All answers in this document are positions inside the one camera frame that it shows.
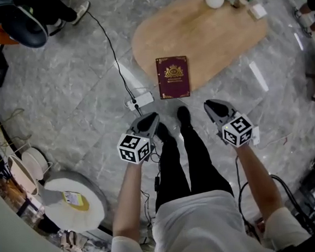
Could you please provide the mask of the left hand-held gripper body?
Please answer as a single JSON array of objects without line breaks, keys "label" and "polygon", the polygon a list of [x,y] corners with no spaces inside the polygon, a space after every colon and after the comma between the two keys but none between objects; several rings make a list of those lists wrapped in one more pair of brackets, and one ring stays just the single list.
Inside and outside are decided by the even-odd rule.
[{"label": "left hand-held gripper body", "polygon": [[149,127],[136,127],[136,120],[126,133],[123,133],[117,144],[117,152],[121,160],[136,165],[150,159],[153,151],[153,137],[149,138]]}]

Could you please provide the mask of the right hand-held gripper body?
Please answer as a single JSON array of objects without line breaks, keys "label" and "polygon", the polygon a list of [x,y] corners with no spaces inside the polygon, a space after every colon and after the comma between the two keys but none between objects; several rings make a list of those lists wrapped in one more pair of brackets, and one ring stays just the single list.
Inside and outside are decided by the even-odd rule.
[{"label": "right hand-held gripper body", "polygon": [[234,108],[229,109],[227,116],[219,119],[217,129],[222,141],[236,148],[249,142],[253,145],[260,143],[259,126],[254,125],[246,114],[241,114]]}]

